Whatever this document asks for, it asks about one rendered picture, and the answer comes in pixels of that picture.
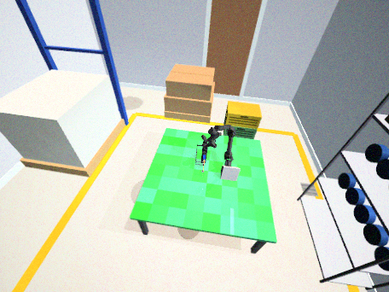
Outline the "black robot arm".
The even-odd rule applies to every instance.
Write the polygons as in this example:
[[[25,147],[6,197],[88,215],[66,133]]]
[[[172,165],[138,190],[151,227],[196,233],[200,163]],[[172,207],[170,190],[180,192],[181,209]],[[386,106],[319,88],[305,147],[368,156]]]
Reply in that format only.
[[[224,152],[224,159],[225,159],[224,165],[225,166],[231,166],[232,165],[232,161],[234,161],[233,154],[232,154],[231,150],[232,150],[232,144],[233,144],[233,137],[235,136],[235,133],[236,133],[235,128],[232,125],[225,125],[225,126],[217,126],[217,125],[215,125],[214,127],[211,127],[208,130],[208,133],[210,135],[214,136],[217,139],[219,136],[222,136],[222,133],[218,132],[218,131],[222,131],[223,129],[227,129],[226,131],[228,132],[228,136],[229,136],[227,151]],[[214,141],[214,138],[213,138],[213,139],[210,140],[209,144],[212,147],[216,148],[217,145],[215,144],[215,142],[216,141]]]

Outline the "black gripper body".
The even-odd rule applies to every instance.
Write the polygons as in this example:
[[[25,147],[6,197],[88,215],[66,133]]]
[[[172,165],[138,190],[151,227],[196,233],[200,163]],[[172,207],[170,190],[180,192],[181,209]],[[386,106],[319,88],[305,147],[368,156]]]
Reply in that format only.
[[[204,140],[206,143],[207,143],[207,142],[210,143],[210,140],[213,139],[213,138],[214,138],[214,141],[216,141],[216,138],[215,138],[214,136],[212,136],[212,135],[211,135],[210,137],[208,137],[208,138],[206,138],[205,135],[202,135],[201,138],[202,138],[202,140]]]

